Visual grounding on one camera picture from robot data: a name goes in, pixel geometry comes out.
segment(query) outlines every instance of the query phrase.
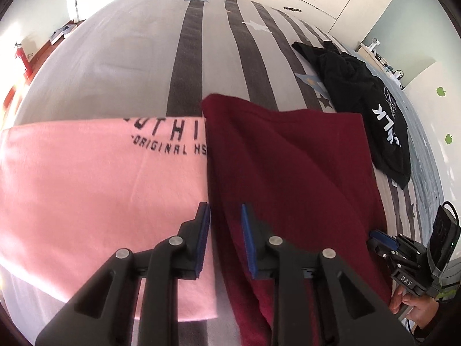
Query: blue gripper pad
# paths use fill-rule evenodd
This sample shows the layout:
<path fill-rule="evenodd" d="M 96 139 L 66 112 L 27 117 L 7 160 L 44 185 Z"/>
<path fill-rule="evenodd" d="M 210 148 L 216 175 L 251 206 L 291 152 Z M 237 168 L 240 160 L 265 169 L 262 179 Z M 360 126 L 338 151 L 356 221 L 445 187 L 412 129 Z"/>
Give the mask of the blue gripper pad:
<path fill-rule="evenodd" d="M 211 222 L 211 211 L 210 205 L 207 204 L 205 208 L 205 212 L 203 214 L 203 218 L 201 220 L 200 225 L 200 234 L 197 243 L 197 249 L 195 250 L 195 257 L 196 257 L 196 266 L 195 266 L 195 274 L 197 278 L 200 276 L 200 272 L 203 269 L 203 260 L 205 258 L 205 248 L 207 246 L 208 240 L 208 230 L 210 229 L 210 222 Z"/>
<path fill-rule="evenodd" d="M 398 244 L 393 237 L 387 235 L 386 233 L 381 232 L 380 230 L 373 230 L 369 234 L 370 238 L 374 238 L 384 245 L 386 245 L 388 248 L 392 249 L 393 251 L 397 251 L 398 249 Z"/>
<path fill-rule="evenodd" d="M 247 252 L 248 268 L 251 276 L 255 279 L 258 268 L 256 266 L 256 248 L 253 241 L 253 233 L 248 220 L 247 207 L 245 204 L 241 206 L 241 228 L 243 230 L 243 240 L 245 241 L 245 250 Z"/>

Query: person's wrist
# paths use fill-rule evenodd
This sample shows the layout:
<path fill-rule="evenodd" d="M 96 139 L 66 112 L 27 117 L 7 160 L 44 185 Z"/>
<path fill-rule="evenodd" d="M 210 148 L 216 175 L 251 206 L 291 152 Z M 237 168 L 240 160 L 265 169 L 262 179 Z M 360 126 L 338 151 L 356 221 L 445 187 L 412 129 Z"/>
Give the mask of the person's wrist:
<path fill-rule="evenodd" d="M 424 315 L 416 321 L 416 325 L 418 325 L 421 329 L 424 329 L 435 317 L 438 310 L 439 303 L 435 300 L 432 301 L 424 311 Z"/>

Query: black garment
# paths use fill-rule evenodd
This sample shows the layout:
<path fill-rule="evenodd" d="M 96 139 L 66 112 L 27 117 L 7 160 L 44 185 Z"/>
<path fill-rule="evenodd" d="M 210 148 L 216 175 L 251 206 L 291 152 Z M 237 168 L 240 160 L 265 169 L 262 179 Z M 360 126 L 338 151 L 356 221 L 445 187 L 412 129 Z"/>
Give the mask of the black garment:
<path fill-rule="evenodd" d="M 414 337 L 425 339 L 422 346 L 458 345 L 461 340 L 461 290 L 449 303 L 441 303 L 432 321 L 416 328 Z"/>
<path fill-rule="evenodd" d="M 407 123 L 383 81 L 331 41 L 324 48 L 298 42 L 292 47 L 315 68 L 337 112 L 363 116 L 374 165 L 404 188 L 411 174 Z"/>

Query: green apple sticker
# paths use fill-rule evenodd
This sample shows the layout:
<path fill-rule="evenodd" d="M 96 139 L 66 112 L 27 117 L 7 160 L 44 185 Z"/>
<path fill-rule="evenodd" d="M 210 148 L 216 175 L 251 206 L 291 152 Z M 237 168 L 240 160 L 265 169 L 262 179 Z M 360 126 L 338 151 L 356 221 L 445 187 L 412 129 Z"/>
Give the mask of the green apple sticker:
<path fill-rule="evenodd" d="M 437 95 L 439 95 L 439 96 L 445 96 L 446 95 L 445 90 L 443 89 L 443 87 L 439 87 L 437 89 Z"/>

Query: red fire extinguisher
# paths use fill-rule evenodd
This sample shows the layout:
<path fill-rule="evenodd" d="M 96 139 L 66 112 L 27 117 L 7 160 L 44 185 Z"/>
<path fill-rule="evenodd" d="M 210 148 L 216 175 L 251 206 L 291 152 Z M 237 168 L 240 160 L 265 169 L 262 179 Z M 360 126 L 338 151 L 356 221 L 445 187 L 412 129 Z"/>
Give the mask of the red fire extinguisher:
<path fill-rule="evenodd" d="M 16 52 L 14 54 L 16 61 L 18 62 L 18 67 L 22 70 L 22 74 L 24 75 L 25 79 L 28 79 L 32 75 L 32 67 L 31 64 L 29 63 L 29 60 L 27 59 L 27 56 L 24 52 L 24 49 L 22 49 L 21 43 L 16 43 L 14 45 L 16 48 Z"/>

